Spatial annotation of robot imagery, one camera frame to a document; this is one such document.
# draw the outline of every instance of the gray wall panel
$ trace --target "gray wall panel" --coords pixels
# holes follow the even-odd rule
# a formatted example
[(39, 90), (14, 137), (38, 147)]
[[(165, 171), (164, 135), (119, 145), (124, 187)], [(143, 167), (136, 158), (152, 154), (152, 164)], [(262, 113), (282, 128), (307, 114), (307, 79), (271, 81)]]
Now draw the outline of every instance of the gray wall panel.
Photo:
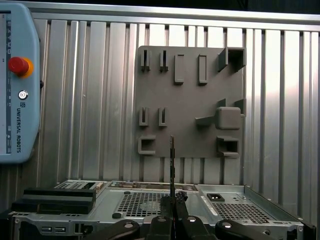
[(176, 182), (243, 180), (316, 223), (319, 16), (181, 10), (137, 18), (128, 9), (110, 16), (101, 7), (90, 15), (80, 5), (78, 14), (60, 14), (36, 7), (47, 3), (28, 4), (41, 18), (41, 127), (30, 161), (0, 167), (0, 210), (26, 187), (68, 177), (168, 182), (170, 160), (138, 156), (132, 139), (138, 47), (246, 46), (243, 158), (227, 159), (224, 172), (219, 158), (177, 159)]
[(299, 68), (300, 33), (284, 32), (284, 78), (283, 78), (283, 142), (279, 182), (279, 202), (291, 213), (297, 214), (298, 162), (299, 162)]
[(42, 108), (44, 109), (44, 124), (41, 128), (41, 131), (43, 131), (41, 181), (39, 182), (41, 187), (49, 187), (57, 182), (59, 161), (62, 161), (60, 159), (60, 147), (67, 36), (67, 21), (53, 20), (47, 53), (47, 66), (50, 67), (47, 67), (46, 70), (45, 99)]
[(279, 131), (280, 131), (280, 70), (281, 33), (265, 31), (264, 60), (264, 120), (263, 120), (263, 165), (262, 192), (267, 198), (278, 200), (279, 189)]

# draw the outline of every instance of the ventilation grille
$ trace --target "ventilation grille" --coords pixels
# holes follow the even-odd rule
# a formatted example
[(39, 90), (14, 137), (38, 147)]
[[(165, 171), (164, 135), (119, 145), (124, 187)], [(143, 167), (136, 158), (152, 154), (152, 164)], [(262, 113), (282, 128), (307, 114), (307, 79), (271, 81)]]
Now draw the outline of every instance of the ventilation grille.
[(73, 185), (72, 187), (70, 187), (70, 189), (80, 189), (80, 188), (82, 188), (83, 185), (84, 185), (83, 182), (78, 181), (75, 185)]
[(66, 214), (66, 217), (80, 217), (80, 214)]
[(267, 224), (271, 220), (253, 204), (212, 203), (224, 220), (251, 220), (254, 224)]
[(125, 194), (117, 211), (126, 217), (146, 217), (160, 215), (160, 200), (168, 196), (159, 192), (134, 192)]
[(13, 216), (28, 216), (29, 213), (14, 213)]
[(66, 189), (67, 187), (69, 187), (71, 184), (73, 184), (73, 182), (71, 181), (66, 181), (65, 183), (62, 183), (61, 185), (57, 186), (57, 189)]

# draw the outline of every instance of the emergency stop button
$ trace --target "emergency stop button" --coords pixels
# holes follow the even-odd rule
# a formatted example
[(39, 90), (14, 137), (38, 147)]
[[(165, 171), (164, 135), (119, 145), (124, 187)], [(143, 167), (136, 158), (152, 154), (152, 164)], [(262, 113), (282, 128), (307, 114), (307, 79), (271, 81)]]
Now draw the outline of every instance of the emergency stop button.
[(8, 67), (11, 72), (18, 76), (26, 75), (30, 68), (28, 61), (20, 56), (10, 58)]

